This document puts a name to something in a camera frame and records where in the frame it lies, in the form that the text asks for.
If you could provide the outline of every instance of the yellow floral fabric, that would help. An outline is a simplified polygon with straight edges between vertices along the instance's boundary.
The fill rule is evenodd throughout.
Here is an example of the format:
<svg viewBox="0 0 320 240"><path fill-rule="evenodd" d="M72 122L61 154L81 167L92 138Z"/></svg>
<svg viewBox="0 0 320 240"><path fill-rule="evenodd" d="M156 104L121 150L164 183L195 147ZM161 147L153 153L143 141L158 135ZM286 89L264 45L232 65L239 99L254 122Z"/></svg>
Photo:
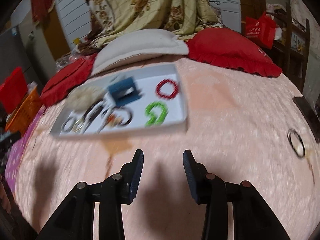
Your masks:
<svg viewBox="0 0 320 240"><path fill-rule="evenodd" d="M103 29L91 42L93 48L148 28L166 29L187 40L218 20L208 0L89 0L89 8Z"/></svg>

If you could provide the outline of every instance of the red plastic bin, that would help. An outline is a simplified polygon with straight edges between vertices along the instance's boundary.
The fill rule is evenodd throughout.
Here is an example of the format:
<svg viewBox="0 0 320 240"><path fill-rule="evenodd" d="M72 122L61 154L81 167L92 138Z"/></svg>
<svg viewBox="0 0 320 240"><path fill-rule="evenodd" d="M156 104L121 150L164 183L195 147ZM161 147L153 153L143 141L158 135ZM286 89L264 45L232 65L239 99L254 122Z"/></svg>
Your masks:
<svg viewBox="0 0 320 240"><path fill-rule="evenodd" d="M28 88L23 76L22 68L17 67L0 86L0 102L5 111L8 114L12 113L27 92Z"/></svg>

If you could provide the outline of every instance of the purple fabric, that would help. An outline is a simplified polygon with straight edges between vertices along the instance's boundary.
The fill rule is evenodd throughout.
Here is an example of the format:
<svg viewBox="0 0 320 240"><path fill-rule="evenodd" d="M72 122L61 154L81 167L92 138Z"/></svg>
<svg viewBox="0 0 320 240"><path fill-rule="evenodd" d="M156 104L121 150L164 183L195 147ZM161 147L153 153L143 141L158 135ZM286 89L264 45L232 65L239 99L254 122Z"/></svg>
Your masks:
<svg viewBox="0 0 320 240"><path fill-rule="evenodd" d="M40 119L40 117L44 113L44 110L45 110L45 108L42 107L38 111L35 118L31 122L31 124L29 125L24 136L19 141L17 141L15 144L13 144L13 146L11 148L4 175L5 175L6 181L8 182L8 185L9 185L9 188L10 188L12 194L14 194L14 192L15 192L16 176L17 176L17 173L19 170L23 151L29 141L29 137L31 136L33 130L35 129L35 127L38 123L38 120Z"/></svg>

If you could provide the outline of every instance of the red pillow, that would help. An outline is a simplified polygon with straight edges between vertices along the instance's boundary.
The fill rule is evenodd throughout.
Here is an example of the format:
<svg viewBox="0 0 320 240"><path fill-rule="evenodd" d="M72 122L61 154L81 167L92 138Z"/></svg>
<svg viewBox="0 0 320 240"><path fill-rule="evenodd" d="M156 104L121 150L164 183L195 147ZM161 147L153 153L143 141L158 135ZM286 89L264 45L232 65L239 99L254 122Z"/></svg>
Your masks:
<svg viewBox="0 0 320 240"><path fill-rule="evenodd" d="M45 106L52 106L67 97L70 90L87 80L97 53L81 57L56 73L45 85L40 99Z"/></svg>
<svg viewBox="0 0 320 240"><path fill-rule="evenodd" d="M282 69L256 44L227 28L206 28L187 42L188 57L210 65L278 77Z"/></svg>

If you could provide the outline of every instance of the white pillow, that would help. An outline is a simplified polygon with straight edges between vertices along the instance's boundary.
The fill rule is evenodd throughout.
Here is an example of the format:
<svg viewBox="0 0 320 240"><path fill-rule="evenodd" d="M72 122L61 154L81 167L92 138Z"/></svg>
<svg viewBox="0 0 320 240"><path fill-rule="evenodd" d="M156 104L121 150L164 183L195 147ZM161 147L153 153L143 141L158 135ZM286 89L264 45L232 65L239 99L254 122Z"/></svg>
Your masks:
<svg viewBox="0 0 320 240"><path fill-rule="evenodd" d="M91 75L164 54L187 55L188 46L178 36L162 29L125 34L110 42L97 55Z"/></svg>

